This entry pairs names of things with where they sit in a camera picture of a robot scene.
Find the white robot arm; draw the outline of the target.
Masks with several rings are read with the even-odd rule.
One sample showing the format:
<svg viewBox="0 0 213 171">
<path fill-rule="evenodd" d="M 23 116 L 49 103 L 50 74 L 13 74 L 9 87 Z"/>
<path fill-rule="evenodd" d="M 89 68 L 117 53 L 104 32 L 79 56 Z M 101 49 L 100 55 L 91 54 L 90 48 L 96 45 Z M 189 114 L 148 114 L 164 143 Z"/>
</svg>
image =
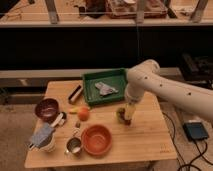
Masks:
<svg viewBox="0 0 213 171">
<path fill-rule="evenodd" d="M 153 59 L 130 68 L 124 94 L 126 102 L 136 104 L 148 91 L 213 124 L 213 90 L 164 78 L 159 71 L 160 66 Z"/>
</svg>

